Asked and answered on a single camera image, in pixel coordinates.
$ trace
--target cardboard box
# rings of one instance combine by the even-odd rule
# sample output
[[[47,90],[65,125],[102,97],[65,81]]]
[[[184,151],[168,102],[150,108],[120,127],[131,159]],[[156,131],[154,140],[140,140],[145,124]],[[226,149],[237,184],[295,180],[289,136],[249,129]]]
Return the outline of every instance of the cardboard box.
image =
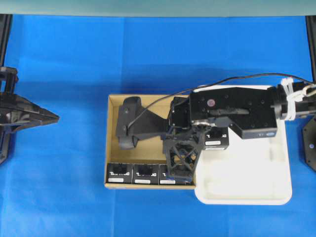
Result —
[[[105,162],[105,187],[109,189],[194,189],[193,185],[146,185],[146,184],[118,184],[107,183],[107,164],[110,162],[132,163],[132,164],[166,164],[165,155],[162,153],[162,140],[154,137],[144,141],[139,141],[133,150],[121,150],[119,140],[115,135],[118,121],[119,106],[123,104],[125,98],[139,96],[142,99],[143,107],[164,95],[109,95],[108,100],[108,121],[107,121],[107,143]],[[170,103],[173,97],[159,101],[150,110],[163,118],[167,118]]]

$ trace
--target black mounting plate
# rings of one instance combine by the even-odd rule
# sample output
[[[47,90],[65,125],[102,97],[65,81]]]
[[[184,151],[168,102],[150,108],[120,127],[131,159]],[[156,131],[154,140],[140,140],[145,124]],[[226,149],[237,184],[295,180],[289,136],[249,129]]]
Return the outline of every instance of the black mounting plate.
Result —
[[[316,171],[316,116],[303,128],[305,162]]]

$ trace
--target white plastic tray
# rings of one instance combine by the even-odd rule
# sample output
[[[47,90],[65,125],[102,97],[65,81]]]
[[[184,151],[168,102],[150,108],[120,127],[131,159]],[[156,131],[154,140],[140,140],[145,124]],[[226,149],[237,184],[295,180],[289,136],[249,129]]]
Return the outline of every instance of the white plastic tray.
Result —
[[[225,151],[203,151],[196,169],[197,198],[205,204],[287,203],[292,185],[284,121],[278,120],[277,126],[275,137],[249,140],[229,129]]]

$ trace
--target white cable tie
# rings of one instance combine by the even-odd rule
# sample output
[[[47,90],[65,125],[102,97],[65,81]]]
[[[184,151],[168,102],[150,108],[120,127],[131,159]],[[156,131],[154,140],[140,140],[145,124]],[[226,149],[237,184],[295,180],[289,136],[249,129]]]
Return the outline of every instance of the white cable tie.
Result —
[[[282,79],[281,85],[284,88],[286,99],[287,99],[287,114],[284,120],[294,120],[296,117],[295,99],[298,99],[298,100],[300,99],[300,93],[294,94],[292,78]]]

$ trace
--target black metal bracket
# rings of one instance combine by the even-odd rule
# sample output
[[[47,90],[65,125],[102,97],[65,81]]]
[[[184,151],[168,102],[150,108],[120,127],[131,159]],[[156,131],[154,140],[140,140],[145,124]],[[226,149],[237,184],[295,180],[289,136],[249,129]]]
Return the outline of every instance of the black metal bracket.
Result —
[[[9,40],[12,23],[11,14],[0,14],[0,66],[4,64],[6,47]]]
[[[310,49],[313,81],[316,82],[316,16],[306,16],[307,39]],[[316,171],[316,117],[303,128],[305,162]]]
[[[305,162],[316,171],[316,117],[303,128]]]

